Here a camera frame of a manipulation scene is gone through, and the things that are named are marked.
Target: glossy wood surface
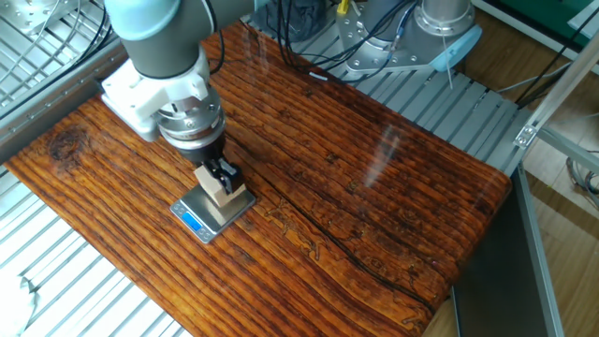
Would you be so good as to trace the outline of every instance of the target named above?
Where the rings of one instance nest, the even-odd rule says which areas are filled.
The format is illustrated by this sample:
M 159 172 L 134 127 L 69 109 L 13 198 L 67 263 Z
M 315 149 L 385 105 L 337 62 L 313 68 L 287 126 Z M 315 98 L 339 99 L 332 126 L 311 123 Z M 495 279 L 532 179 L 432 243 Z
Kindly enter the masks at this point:
M 97 98 L 7 167 L 195 335 L 420 336 L 510 189 L 369 99 L 287 68 L 239 26 L 212 77 L 257 204 L 211 244 L 168 210 L 196 181 Z M 218 42 L 205 44 L 209 55 Z

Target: metal grating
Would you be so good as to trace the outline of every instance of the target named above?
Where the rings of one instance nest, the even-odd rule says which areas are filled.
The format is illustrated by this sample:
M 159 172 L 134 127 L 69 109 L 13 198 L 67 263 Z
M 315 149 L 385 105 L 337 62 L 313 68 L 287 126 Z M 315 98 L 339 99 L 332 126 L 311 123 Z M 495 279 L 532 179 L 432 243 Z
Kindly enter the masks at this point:
M 0 269 L 37 293 L 23 337 L 190 336 L 4 167 Z
M 37 36 L 22 33 L 0 16 L 0 79 L 5 78 L 0 81 L 0 121 L 18 102 L 33 95 L 34 88 L 67 71 L 93 40 L 102 21 L 102 2 L 76 1 L 81 3 L 80 14 L 73 10 L 50 24 L 23 57 Z

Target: wooden floor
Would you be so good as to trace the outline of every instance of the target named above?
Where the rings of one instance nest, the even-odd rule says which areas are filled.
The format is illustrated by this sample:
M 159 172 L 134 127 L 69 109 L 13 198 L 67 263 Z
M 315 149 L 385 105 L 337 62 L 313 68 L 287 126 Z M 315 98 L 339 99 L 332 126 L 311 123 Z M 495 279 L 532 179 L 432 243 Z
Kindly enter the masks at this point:
M 490 15 L 477 12 L 482 40 L 468 56 L 466 75 L 499 90 L 540 73 L 555 51 Z M 568 62 L 562 59 L 554 67 Z M 515 100 L 523 88 L 505 93 Z M 551 127 L 588 150 L 599 150 L 599 118 L 567 123 L 599 112 L 599 78 L 588 75 L 552 119 Z M 538 223 L 566 337 L 599 336 L 599 212 L 574 188 L 565 155 L 543 141 L 527 153 L 524 167 L 534 196 Z M 447 301 L 425 337 L 454 337 L 453 303 Z

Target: wire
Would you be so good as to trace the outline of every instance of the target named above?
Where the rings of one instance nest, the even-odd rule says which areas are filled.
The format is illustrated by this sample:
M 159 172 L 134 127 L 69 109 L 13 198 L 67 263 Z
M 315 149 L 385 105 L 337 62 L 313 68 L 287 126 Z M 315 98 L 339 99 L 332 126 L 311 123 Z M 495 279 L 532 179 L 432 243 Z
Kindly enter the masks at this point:
M 92 41 L 90 42 L 90 44 L 87 46 L 85 51 L 81 53 L 79 60 L 77 60 L 77 62 L 73 66 L 83 63 L 85 60 L 87 60 L 92 55 L 94 55 L 97 51 L 100 51 L 102 49 L 102 47 L 104 47 L 104 42 L 108 39 L 108 36 L 110 35 L 110 33 L 112 31 L 112 25 L 110 25 L 106 34 L 100 39 L 100 37 L 102 36 L 102 31 L 104 30 L 104 25 L 106 24 L 106 21 L 107 21 L 107 18 L 108 18 L 108 12 L 106 11 L 106 7 L 104 7 L 104 12 L 102 13 L 102 21 L 100 22 L 100 25 L 97 28 L 97 31 L 95 32 L 94 38 L 92 38 Z
M 589 151 L 590 154 L 599 154 L 599 151 Z M 580 166 L 572 158 L 568 157 L 565 160 L 565 165 L 568 169 L 568 175 L 570 180 L 575 186 L 580 187 L 584 192 L 587 192 L 589 201 L 594 204 L 595 208 L 599 210 L 599 189 L 592 185 L 592 179 L 596 178 L 597 175 L 589 171 L 587 175 L 582 178 L 580 173 Z
M 447 54 L 447 44 L 446 44 L 446 35 L 441 34 L 441 38 L 443 40 L 443 49 L 446 54 L 446 66 L 447 66 L 447 77 L 449 78 L 449 88 L 453 90 L 453 80 L 451 79 L 451 70 L 449 70 L 449 55 Z
M 331 62 L 331 60 L 334 60 L 334 64 L 332 65 L 328 65 L 326 68 L 323 68 L 321 71 L 323 72 L 327 72 L 339 65 L 341 65 L 342 63 L 348 61 L 351 57 L 353 57 L 354 54 L 356 54 L 356 52 L 358 51 L 358 49 L 370 38 L 375 37 L 376 35 L 378 35 L 381 31 L 381 28 L 385 25 L 388 25 L 389 22 L 392 22 L 392 18 L 395 16 L 395 14 L 397 14 L 399 12 L 399 10 L 403 7 L 404 3 L 406 2 L 406 0 L 402 0 L 400 3 L 398 3 L 395 7 L 393 7 L 387 14 L 385 14 L 383 16 L 383 18 L 374 26 L 374 28 L 372 29 L 372 31 L 366 36 L 364 37 L 360 42 L 356 43 L 354 46 L 349 47 L 348 49 L 346 49 L 345 51 L 341 51 L 339 53 L 337 53 L 336 55 L 333 56 L 323 56 L 323 55 L 317 55 L 317 57 L 322 57 L 324 58 L 323 61 L 317 61 L 314 62 L 310 65 L 302 65 L 300 63 L 300 61 L 298 60 L 298 54 L 295 53 L 293 51 L 293 48 L 291 46 L 291 42 L 289 39 L 289 27 L 291 25 L 291 20 L 290 20 L 290 16 L 291 16 L 291 8 L 293 5 L 292 0 L 289 0 L 289 5 L 287 7 L 287 15 L 286 15 L 286 20 L 284 18 L 284 9 L 283 9 L 283 2 L 282 0 L 279 0 L 277 2 L 277 13 L 278 13 L 278 20 L 277 20 L 277 29 L 276 29 L 276 33 L 277 33 L 277 41 L 279 42 L 279 49 L 281 52 L 281 56 L 285 62 L 286 65 L 293 67 L 294 69 L 296 69 L 298 72 L 301 73 L 305 73 L 305 74 L 311 74 L 311 75 L 317 75 L 315 73 L 313 73 L 313 71 L 310 71 L 310 69 L 318 67 L 318 66 L 323 66 L 326 65 L 328 63 Z M 285 38 L 285 43 L 282 40 L 282 29 L 284 29 L 283 33 L 284 38 Z M 354 81 L 341 81 L 341 80 L 336 80 L 336 81 L 340 81 L 343 83 L 355 83 L 355 82 L 360 82 L 360 81 L 365 81 L 377 74 L 379 74 L 381 71 L 383 71 L 383 69 L 388 65 L 389 60 L 391 59 L 391 54 L 389 55 L 389 57 L 387 58 L 387 60 L 384 62 L 383 66 L 381 66 L 376 72 L 374 72 L 371 75 L 368 76 L 364 76 L 358 80 L 354 80 Z
M 538 88 L 534 89 L 532 94 L 524 97 L 524 99 L 522 99 L 522 101 L 518 104 L 518 109 L 519 110 L 524 109 L 526 106 L 533 103 L 535 100 L 539 99 L 541 97 L 541 95 L 547 95 L 548 94 L 547 89 L 550 88 L 557 81 L 559 81 L 560 78 L 562 77 L 563 73 L 565 73 L 566 70 L 567 70 L 567 68 L 560 70 L 560 72 L 556 76 L 549 78 L 549 80 L 545 81 Z
M 572 65 L 572 62 L 568 62 L 567 64 L 565 64 L 563 66 L 560 66 L 554 72 L 552 72 L 550 74 L 543 75 L 543 79 L 547 79 L 547 78 L 550 78 L 550 77 L 553 77 L 553 76 L 557 75 L 560 71 L 564 70 L 565 68 L 569 67 L 570 65 Z M 514 89 L 519 88 L 520 86 L 522 86 L 524 84 L 527 84 L 527 83 L 530 83 L 530 82 L 534 81 L 535 79 L 536 79 L 536 77 L 533 77 L 533 78 L 529 78 L 527 80 L 524 80 L 522 82 L 516 83 L 514 85 L 510 85 L 510 86 L 508 86 L 506 88 L 498 90 L 497 93 L 501 94 L 501 93 L 508 92 L 510 90 L 514 90 Z
M 550 124 L 566 124 L 566 123 L 574 123 L 574 122 L 578 122 L 578 121 L 584 121 L 584 120 L 588 120 L 591 118 L 595 118 L 595 117 L 599 117 L 599 112 L 594 113 L 594 114 L 590 114 L 588 116 L 582 116 L 582 117 L 577 117 L 577 118 L 566 118 L 560 121 L 551 121 L 549 122 Z
M 216 74 L 225 64 L 225 38 L 223 37 L 223 32 L 220 30 L 218 31 L 218 38 L 221 41 L 221 57 L 218 59 L 218 65 L 216 65 L 216 68 L 210 71 L 211 75 Z
M 261 44 L 260 44 L 260 38 L 258 33 L 256 33 L 256 31 L 252 30 L 252 28 L 250 28 L 247 23 L 243 22 L 240 20 L 241 25 L 243 26 L 243 28 L 245 28 L 245 30 L 248 31 L 248 33 L 252 36 L 252 39 L 256 42 L 257 45 L 257 50 L 256 50 L 256 54 L 252 54 L 251 52 L 251 46 L 250 46 L 250 54 L 252 54 L 249 57 L 243 58 L 243 59 L 236 59 L 236 60 L 227 60 L 225 59 L 224 63 L 225 64 L 230 64 L 230 63 L 236 63 L 236 62 L 248 62 L 248 61 L 252 61 L 254 60 L 255 57 L 259 57 L 260 56 L 260 50 L 261 50 Z M 211 58 L 209 61 L 214 61 L 214 62 L 218 62 L 220 61 L 219 59 L 214 59 Z
M 19 63 L 22 61 L 22 59 L 25 58 L 25 55 L 27 55 L 37 45 L 37 43 L 41 39 L 41 36 L 44 34 L 44 30 L 46 30 L 46 26 L 48 25 L 48 22 L 50 21 L 50 18 L 56 12 L 56 9 L 58 8 L 58 5 L 60 4 L 60 2 L 61 2 L 61 0 L 56 1 L 56 4 L 54 4 L 54 7 L 52 8 L 52 11 L 48 15 L 48 19 L 46 19 L 46 21 L 44 21 L 44 24 L 41 26 L 41 29 L 39 30 L 39 34 L 37 35 L 37 37 L 34 40 L 34 42 L 31 44 L 31 46 L 29 46 L 29 48 L 27 48 L 25 50 L 24 53 L 21 54 L 21 56 L 19 56 L 19 58 L 17 58 L 17 60 L 15 61 L 15 63 L 8 69 L 7 73 L 4 74 L 4 76 L 2 78 L 0 78 L 0 83 L 2 83 L 4 80 L 7 79 L 7 77 L 10 75 L 10 73 L 14 69 L 16 69 L 17 66 L 19 65 Z
M 553 60 L 551 60 L 551 62 L 545 67 L 545 69 L 536 77 L 536 79 L 534 79 L 534 81 L 526 88 L 526 90 L 518 97 L 518 99 L 516 100 L 516 104 L 519 105 L 519 109 L 522 109 L 526 106 L 521 106 L 521 102 L 524 100 L 524 98 L 526 97 L 526 95 L 531 91 L 531 89 L 534 88 L 534 86 L 543 78 L 543 76 L 545 76 L 545 74 L 548 73 L 548 71 L 551 69 L 551 67 L 553 65 L 555 65 L 556 62 L 558 62 L 558 60 L 560 59 L 560 57 L 563 55 L 563 53 L 566 51 L 566 49 L 568 48 L 567 46 L 571 43 L 574 42 L 575 38 L 578 36 L 578 34 L 580 34 L 580 32 L 582 32 L 582 30 L 584 29 L 584 27 L 587 26 L 587 24 L 589 24 L 589 22 L 597 15 L 597 13 L 599 13 L 599 7 L 589 16 L 589 18 L 587 18 L 587 20 L 585 22 L 583 22 L 580 27 L 578 27 L 578 29 L 575 31 L 575 33 L 568 39 L 568 41 L 563 45 L 562 49 L 555 55 L 555 57 L 553 58 Z

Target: black cable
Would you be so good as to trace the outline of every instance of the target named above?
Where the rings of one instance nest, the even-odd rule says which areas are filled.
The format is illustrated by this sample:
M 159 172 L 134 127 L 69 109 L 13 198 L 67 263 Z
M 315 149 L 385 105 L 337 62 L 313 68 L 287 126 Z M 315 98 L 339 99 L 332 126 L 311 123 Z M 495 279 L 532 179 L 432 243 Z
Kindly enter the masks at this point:
M 575 31 L 575 33 L 568 39 L 568 41 L 563 45 L 562 49 L 555 55 L 555 57 L 553 58 L 553 60 L 551 60 L 551 62 L 545 67 L 545 69 L 541 72 L 541 74 L 539 74 L 539 76 L 536 77 L 536 79 L 534 79 L 534 81 L 526 88 L 526 90 L 518 97 L 518 99 L 516 100 L 516 104 L 520 105 L 521 101 L 524 99 L 524 97 L 526 97 L 526 95 L 531 91 L 531 89 L 533 89 L 533 87 L 541 80 L 543 79 L 543 76 L 545 76 L 545 74 L 547 74 L 549 72 L 549 70 L 551 69 L 551 67 L 553 65 L 555 65 L 556 62 L 558 62 L 558 60 L 560 59 L 560 57 L 563 55 L 563 53 L 565 52 L 566 49 L 568 49 L 568 45 L 573 43 L 575 38 L 578 36 L 578 34 L 580 34 L 580 32 L 582 32 L 582 30 L 584 29 L 584 27 L 586 27 L 587 24 L 589 24 L 589 22 L 595 17 L 595 15 L 597 15 L 597 13 L 599 13 L 599 7 L 591 14 L 591 16 L 589 16 L 589 18 L 583 22 L 580 27 L 578 27 L 578 29 Z
M 337 81 L 340 81 L 341 83 L 344 83 L 344 84 L 351 84 L 351 83 L 360 83 L 360 82 L 365 81 L 367 79 L 371 79 L 374 76 L 380 74 L 381 71 L 383 71 L 385 69 L 385 67 L 389 64 L 390 60 L 391 60 L 390 58 L 387 58 L 387 60 L 383 63 L 383 65 L 381 67 L 379 67 L 378 70 L 376 70 L 375 72 L 373 72 L 370 75 L 362 76 L 361 78 L 359 78 L 357 80 L 349 80 L 349 81 L 347 81 L 347 80 L 337 80 Z
M 85 49 L 85 51 L 83 51 L 81 53 L 81 57 L 77 60 L 77 62 L 73 65 L 76 66 L 80 63 L 82 63 L 83 61 L 87 60 L 93 51 L 98 51 L 100 44 L 103 41 L 100 41 L 99 44 L 96 45 L 98 39 L 100 38 L 100 36 L 102 35 L 102 31 L 104 30 L 104 24 L 106 24 L 106 20 L 108 18 L 108 12 L 106 11 L 106 7 L 104 7 L 104 11 L 102 13 L 102 20 L 100 21 L 100 25 L 97 28 L 97 31 L 94 34 L 94 37 L 92 37 L 92 40 L 90 41 L 90 44 L 87 46 L 87 48 Z
M 360 42 L 358 42 L 357 44 L 355 44 L 352 47 L 349 47 L 348 49 L 346 49 L 345 51 L 341 51 L 336 55 L 330 56 L 327 59 L 325 59 L 324 61 L 319 61 L 319 62 L 314 62 L 311 65 L 291 65 L 293 66 L 297 71 L 306 73 L 306 71 L 310 68 L 316 67 L 316 66 L 322 66 L 326 63 L 329 62 L 330 59 L 337 59 L 339 60 L 338 62 L 336 62 L 335 64 L 328 66 L 327 68 L 322 69 L 323 71 L 329 71 L 331 69 L 333 69 L 336 66 L 341 65 L 342 63 L 346 62 L 347 60 L 349 60 L 357 51 L 358 49 L 370 38 L 376 36 L 377 34 L 379 34 L 379 31 L 381 30 L 381 27 L 384 26 L 388 20 L 391 20 L 393 18 L 393 16 L 395 16 L 395 14 L 397 14 L 399 12 L 399 10 L 403 7 L 405 3 L 405 0 L 401 1 L 400 3 L 398 3 L 394 8 L 392 8 L 387 14 L 385 14 L 385 16 L 376 24 L 376 26 L 373 28 L 373 30 L 366 36 L 364 37 Z M 283 10 L 283 5 L 282 5 L 282 1 L 279 0 L 278 1 L 278 12 L 282 13 Z M 290 20 L 289 18 L 287 18 L 286 21 L 287 25 L 290 24 Z M 281 36 L 281 31 L 280 29 L 277 29 L 277 36 L 280 37 Z M 292 55 L 294 55 L 294 57 L 297 57 L 297 54 L 293 52 L 293 49 L 291 47 L 291 43 L 289 41 L 288 38 L 286 38 L 286 42 L 285 42 L 285 48 L 286 48 L 286 52 L 283 51 L 283 46 L 282 46 L 282 41 L 280 38 L 278 38 L 278 40 L 280 41 L 280 49 L 281 49 L 281 53 L 282 53 L 282 57 L 284 58 L 284 61 L 286 64 L 290 64 L 289 63 L 289 58 L 288 55 L 289 53 L 291 53 Z
M 211 75 L 216 74 L 225 64 L 225 38 L 223 37 L 222 31 L 218 31 L 218 38 L 221 41 L 221 56 L 218 59 L 218 65 L 216 65 L 216 68 L 210 71 Z
M 102 48 L 104 48 L 104 46 L 106 46 L 106 43 L 109 41 L 110 34 L 112 34 L 112 25 L 109 25 L 109 30 L 104 35 L 102 42 L 100 42 L 100 44 L 97 46 L 97 49 L 99 51 L 102 50 Z

